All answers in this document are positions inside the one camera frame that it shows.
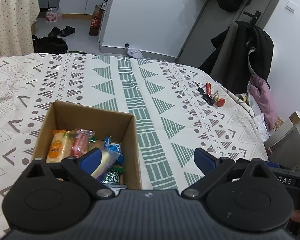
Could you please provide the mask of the purple white wafer pack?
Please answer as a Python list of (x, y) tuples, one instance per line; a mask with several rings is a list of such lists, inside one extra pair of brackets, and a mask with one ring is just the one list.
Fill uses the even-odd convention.
[(111, 151), (111, 150), (102, 150), (101, 151), (101, 160), (97, 168), (92, 172), (91, 176), (97, 180), (102, 180), (106, 172), (115, 164), (117, 159), (121, 157), (121, 153)]

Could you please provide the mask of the red candy bar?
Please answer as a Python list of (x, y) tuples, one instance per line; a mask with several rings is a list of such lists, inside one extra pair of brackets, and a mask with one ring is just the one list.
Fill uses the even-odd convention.
[(95, 132), (92, 130), (77, 129), (70, 155), (79, 158), (86, 154), (88, 152), (89, 141), (94, 135)]

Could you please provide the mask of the green round pastry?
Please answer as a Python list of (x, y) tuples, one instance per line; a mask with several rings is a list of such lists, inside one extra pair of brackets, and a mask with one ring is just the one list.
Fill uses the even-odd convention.
[(123, 175), (123, 173), (124, 168), (122, 165), (114, 165), (106, 172), (101, 182), (103, 184), (120, 185), (121, 176)]

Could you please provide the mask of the blue green snack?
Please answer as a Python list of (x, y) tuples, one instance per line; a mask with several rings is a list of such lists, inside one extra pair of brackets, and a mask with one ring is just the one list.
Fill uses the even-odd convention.
[(117, 158), (117, 162), (122, 163), (124, 160), (124, 156), (121, 152), (121, 145), (117, 143), (113, 143), (111, 137), (106, 137), (104, 140), (104, 148), (116, 152), (119, 154), (119, 157)]

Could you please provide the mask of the orange cracker pack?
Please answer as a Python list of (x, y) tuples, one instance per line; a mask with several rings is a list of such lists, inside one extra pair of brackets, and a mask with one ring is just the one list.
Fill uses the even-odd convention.
[(71, 152), (74, 131), (53, 130), (53, 139), (47, 154), (47, 163), (60, 163)]

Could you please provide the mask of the grey bedside cabinet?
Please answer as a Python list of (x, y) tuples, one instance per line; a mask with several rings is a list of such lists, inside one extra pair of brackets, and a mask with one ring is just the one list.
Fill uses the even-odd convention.
[(269, 161), (300, 169), (300, 112), (291, 114), (264, 146)]

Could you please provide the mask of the patterned white green bedspread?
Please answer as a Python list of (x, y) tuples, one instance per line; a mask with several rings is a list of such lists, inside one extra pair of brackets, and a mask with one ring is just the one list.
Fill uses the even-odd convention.
[[(195, 82), (204, 92), (211, 83), (224, 106), (208, 105)], [(0, 56), (0, 238), (8, 231), (3, 198), (30, 163), (57, 101), (134, 115), (146, 189), (183, 190), (201, 178), (198, 147), (215, 157), (267, 157), (251, 108), (196, 68), (123, 56)]]

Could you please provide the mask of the red base doll figurine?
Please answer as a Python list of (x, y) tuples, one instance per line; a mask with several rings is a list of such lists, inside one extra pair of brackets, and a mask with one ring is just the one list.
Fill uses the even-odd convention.
[(224, 98), (221, 98), (220, 96), (219, 96), (219, 93), (218, 92), (216, 92), (214, 95), (213, 95), (213, 100), (214, 100), (214, 102), (215, 102), (215, 105), (217, 106), (217, 107), (222, 107), (222, 106), (224, 106), (224, 104), (225, 104), (225, 99)]

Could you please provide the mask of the pink purple garment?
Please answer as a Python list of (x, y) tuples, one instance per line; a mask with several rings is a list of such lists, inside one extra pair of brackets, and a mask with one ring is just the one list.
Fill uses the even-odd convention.
[(277, 113), (270, 88), (267, 82), (256, 74), (251, 75), (250, 84), (249, 92), (264, 114), (267, 130), (271, 131), (277, 121)]

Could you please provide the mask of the black jacket on chair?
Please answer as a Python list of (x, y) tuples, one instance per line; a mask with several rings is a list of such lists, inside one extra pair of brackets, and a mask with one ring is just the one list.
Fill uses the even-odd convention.
[(247, 90), (251, 75), (267, 81), (274, 44), (260, 27), (235, 21), (211, 43), (215, 50), (199, 67), (234, 94)]

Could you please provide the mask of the black bag on floor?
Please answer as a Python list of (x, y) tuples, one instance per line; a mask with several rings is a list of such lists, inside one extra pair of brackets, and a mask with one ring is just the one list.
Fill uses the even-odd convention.
[(42, 37), (32, 36), (33, 48), (35, 53), (47, 54), (65, 54), (68, 52), (66, 41), (58, 37)]

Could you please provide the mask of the dark oil bottle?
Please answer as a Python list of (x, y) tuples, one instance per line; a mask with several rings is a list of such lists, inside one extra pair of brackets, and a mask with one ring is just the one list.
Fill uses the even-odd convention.
[(89, 29), (89, 35), (90, 36), (97, 36), (99, 32), (101, 24), (101, 19), (99, 15), (95, 15), (91, 21), (90, 29)]

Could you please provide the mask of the black shoe left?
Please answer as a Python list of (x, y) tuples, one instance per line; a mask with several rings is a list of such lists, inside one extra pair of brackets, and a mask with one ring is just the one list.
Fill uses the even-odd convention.
[(57, 27), (53, 27), (53, 29), (49, 32), (49, 34), (47, 35), (48, 37), (58, 37), (58, 35), (60, 34), (61, 30)]

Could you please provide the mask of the water bottle pack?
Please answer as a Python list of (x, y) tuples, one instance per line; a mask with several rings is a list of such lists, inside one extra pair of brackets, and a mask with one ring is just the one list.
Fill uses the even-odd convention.
[(49, 8), (46, 12), (46, 22), (58, 22), (63, 18), (61, 8)]

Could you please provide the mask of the dotted cream tablecloth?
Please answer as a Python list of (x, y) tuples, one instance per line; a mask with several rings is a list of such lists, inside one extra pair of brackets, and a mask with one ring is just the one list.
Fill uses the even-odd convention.
[(31, 26), (39, 13), (38, 0), (0, 0), (0, 56), (34, 52)]

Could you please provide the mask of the red keychain tag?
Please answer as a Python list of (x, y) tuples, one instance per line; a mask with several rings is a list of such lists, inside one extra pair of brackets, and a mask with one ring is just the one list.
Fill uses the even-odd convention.
[(206, 93), (209, 97), (212, 97), (212, 92), (211, 92), (211, 83), (206, 83), (205, 85), (205, 88), (206, 88)]

